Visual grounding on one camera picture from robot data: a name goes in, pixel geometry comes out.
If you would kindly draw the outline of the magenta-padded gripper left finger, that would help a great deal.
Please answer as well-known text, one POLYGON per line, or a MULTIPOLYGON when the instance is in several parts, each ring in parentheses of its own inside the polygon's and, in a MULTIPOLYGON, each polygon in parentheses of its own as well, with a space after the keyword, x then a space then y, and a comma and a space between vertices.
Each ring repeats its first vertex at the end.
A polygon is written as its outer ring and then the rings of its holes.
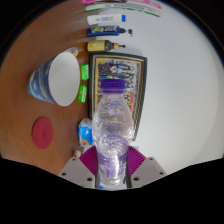
POLYGON ((58 176, 78 186, 97 189, 100 185, 100 178, 96 148, 90 147, 79 158, 72 157, 58 176))

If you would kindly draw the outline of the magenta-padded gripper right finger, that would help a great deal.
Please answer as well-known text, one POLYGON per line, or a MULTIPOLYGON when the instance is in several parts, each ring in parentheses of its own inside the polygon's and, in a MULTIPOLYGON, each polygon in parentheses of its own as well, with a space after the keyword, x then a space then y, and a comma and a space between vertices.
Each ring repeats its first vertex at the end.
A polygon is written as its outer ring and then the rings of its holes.
POLYGON ((154 157, 145 157, 130 146, 127 152, 126 184, 140 188, 165 177, 167 173, 154 157))

